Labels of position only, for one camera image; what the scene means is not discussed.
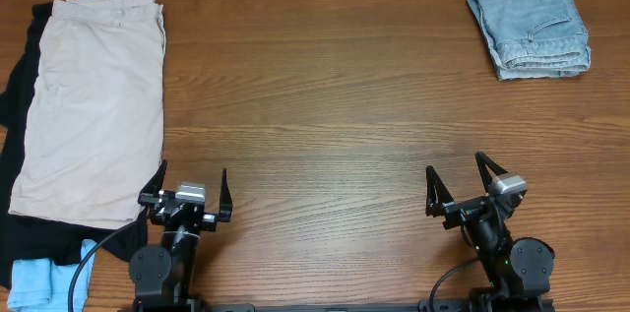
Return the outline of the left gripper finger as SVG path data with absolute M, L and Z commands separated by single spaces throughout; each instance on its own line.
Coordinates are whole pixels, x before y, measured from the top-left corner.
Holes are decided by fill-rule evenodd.
M 140 191 L 140 194 L 157 196 L 159 191 L 162 189 L 164 177 L 166 175 L 166 169 L 167 169 L 167 160 L 164 159 L 160 163 L 156 173 L 152 176 L 149 182 Z
M 218 221 L 230 222 L 233 210 L 232 199 L 227 184 L 227 174 L 224 168 L 221 173 L 220 184 L 220 209 L 218 213 Z

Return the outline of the beige khaki shorts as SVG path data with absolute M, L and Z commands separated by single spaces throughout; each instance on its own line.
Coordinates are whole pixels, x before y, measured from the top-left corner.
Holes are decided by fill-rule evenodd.
M 55 0 L 39 50 L 8 212 L 117 229 L 162 158 L 162 6 Z

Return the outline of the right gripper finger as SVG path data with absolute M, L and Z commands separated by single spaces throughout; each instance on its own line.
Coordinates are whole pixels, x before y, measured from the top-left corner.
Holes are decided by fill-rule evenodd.
M 434 218 L 446 216 L 448 208 L 455 204 L 454 199 L 433 166 L 428 165 L 425 173 L 427 183 L 425 213 L 428 217 Z
M 479 172 L 482 184 L 483 184 L 484 191 L 488 193 L 490 183 L 493 180 L 493 176 L 506 174 L 507 170 L 505 170 L 503 167 L 498 165 L 484 152 L 476 152 L 474 157 L 475 157 L 478 172 Z

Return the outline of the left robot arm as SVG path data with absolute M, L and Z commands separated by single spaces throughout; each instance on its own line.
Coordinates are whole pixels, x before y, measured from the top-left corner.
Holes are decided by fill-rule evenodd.
M 135 286 L 135 311 L 207 311 L 208 304 L 191 292 L 201 233 L 231 220 L 233 204 L 226 173 L 221 174 L 219 210 L 206 211 L 206 188 L 182 182 L 175 191 L 162 188 L 167 162 L 141 190 L 138 203 L 147 218 L 163 228 L 159 244 L 140 248 L 129 262 Z

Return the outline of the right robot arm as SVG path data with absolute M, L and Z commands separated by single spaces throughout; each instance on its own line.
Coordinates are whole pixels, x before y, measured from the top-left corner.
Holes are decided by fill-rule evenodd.
M 550 291 L 555 252 L 533 237 L 514 239 L 506 220 L 523 202 L 526 180 L 504 169 L 483 152 L 475 162 L 483 186 L 481 196 L 456 202 L 443 180 L 429 165 L 425 169 L 427 194 L 425 213 L 442 217 L 446 230 L 457 228 L 475 256 L 449 270 L 433 285 L 425 305 L 430 311 L 441 307 L 437 290 L 453 274 L 481 264 L 488 287 L 474 288 L 458 301 L 461 311 L 552 311 L 553 301 L 542 296 Z

